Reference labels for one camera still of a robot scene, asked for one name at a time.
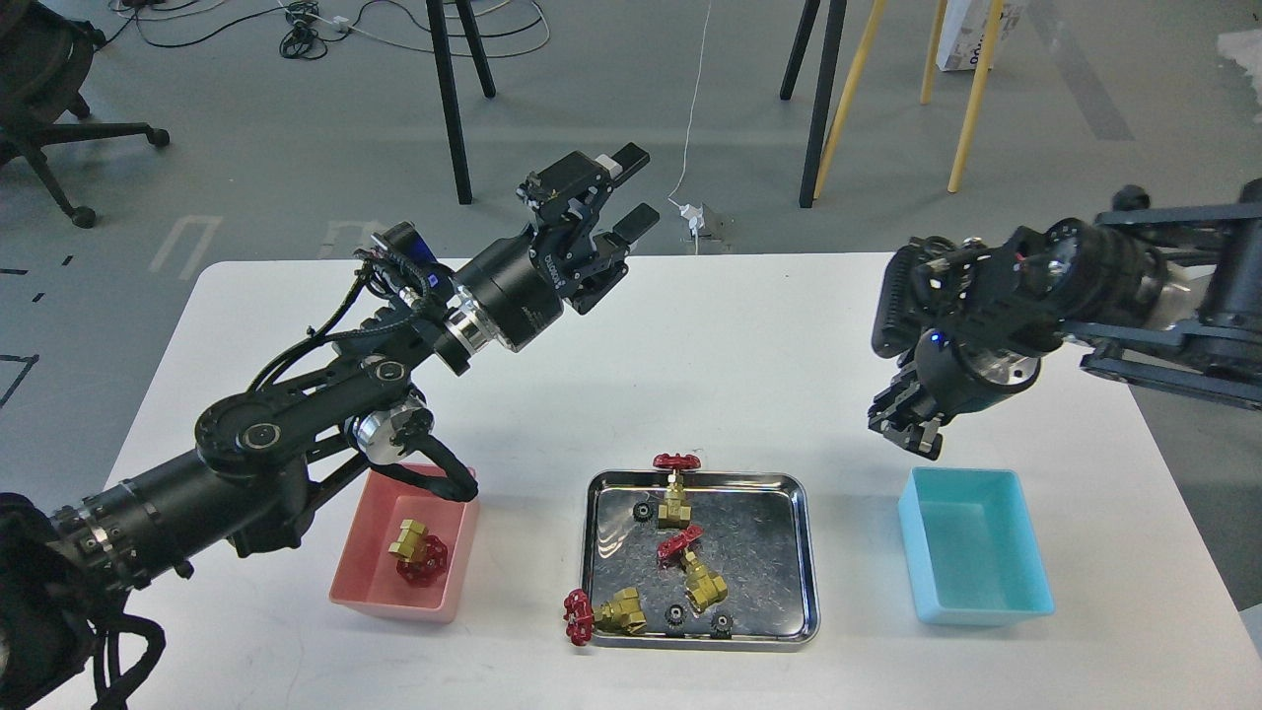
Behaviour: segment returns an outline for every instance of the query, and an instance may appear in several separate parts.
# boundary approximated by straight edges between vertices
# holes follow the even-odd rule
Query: robotic arm
[[[369,467],[449,501],[477,483],[430,433],[433,415],[411,372],[438,354],[456,375],[490,339],[512,351],[555,320],[567,300],[588,311],[627,272],[631,245],[658,221],[640,204],[612,231],[594,232],[615,187],[649,161],[627,144],[612,158],[574,151],[531,173],[517,193],[534,218],[458,271],[438,262],[410,223],[374,235],[333,315],[269,363],[250,387],[211,406],[196,449],[78,507],[43,516],[0,494],[0,707],[27,707],[93,660],[97,702],[121,707],[164,647],[162,628],[124,613],[127,595],[158,575],[193,574],[188,559],[220,540],[241,557],[298,547],[316,511]],[[386,304],[360,327],[334,332],[367,289]],[[281,380],[305,354],[332,344],[318,371]],[[352,457],[312,482],[307,467]],[[398,462],[424,454],[445,477]],[[119,637],[148,648],[126,672]]]
[[[1184,266],[1215,265],[1203,296]],[[1262,179],[1233,204],[1150,208],[1128,185],[1094,223],[1002,245],[912,238],[885,271],[872,349],[897,358],[868,429],[938,459],[938,433],[1029,390],[1063,340],[1095,376],[1262,410]]]

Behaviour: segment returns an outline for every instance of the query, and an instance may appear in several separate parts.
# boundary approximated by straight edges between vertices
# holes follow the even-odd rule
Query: blue bin
[[[921,622],[996,627],[1055,612],[1012,472],[912,469],[899,520]]]

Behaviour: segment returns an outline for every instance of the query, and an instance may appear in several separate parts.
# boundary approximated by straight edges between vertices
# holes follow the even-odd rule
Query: pink plastic container
[[[437,467],[409,469],[442,475]],[[448,624],[456,618],[464,571],[468,569],[477,499],[469,503],[443,501],[429,492],[369,472],[369,480],[346,536],[328,599],[372,617]],[[413,588],[395,573],[395,559],[386,552],[399,538],[399,523],[413,518],[447,545],[447,574],[427,588]]]

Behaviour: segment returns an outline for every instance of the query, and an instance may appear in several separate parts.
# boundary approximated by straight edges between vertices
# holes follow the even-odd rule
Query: white table
[[[1262,662],[1133,400],[1079,373],[1075,347],[1030,392],[946,428],[939,462],[1017,472],[1056,614],[1000,629],[916,620],[895,503],[924,462],[866,429],[895,372],[868,349],[885,262],[634,257],[592,313],[567,309],[522,352],[491,344],[462,378],[432,359],[418,385],[435,434],[482,487],[456,622],[327,600],[357,483],[300,550],[237,560],[220,544],[191,581],[138,593],[129,609],[162,623],[168,648],[131,706],[1262,707]],[[189,449],[198,414],[322,322],[351,270],[207,270],[110,483]],[[579,581],[586,487],[661,451],[803,483],[822,626],[800,651],[568,643],[560,603]],[[90,694],[85,673],[47,702]]]

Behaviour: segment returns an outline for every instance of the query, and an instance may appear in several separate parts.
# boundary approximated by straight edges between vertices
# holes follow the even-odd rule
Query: metal tray
[[[597,631],[598,646],[705,648],[709,651],[795,651],[819,628],[815,571],[806,521],[806,492],[782,474],[687,472],[684,487],[693,523],[705,532],[693,549],[728,585],[728,597],[702,614],[684,595],[679,565],[658,566],[658,545],[679,532],[658,530],[656,504],[666,489],[665,472],[603,472],[587,489],[583,537],[583,590],[599,605],[622,588],[640,591],[647,618],[644,634]],[[637,522],[641,501],[654,517]],[[684,623],[666,623],[666,609],[680,604]],[[718,612],[732,619],[732,637],[712,638]]]

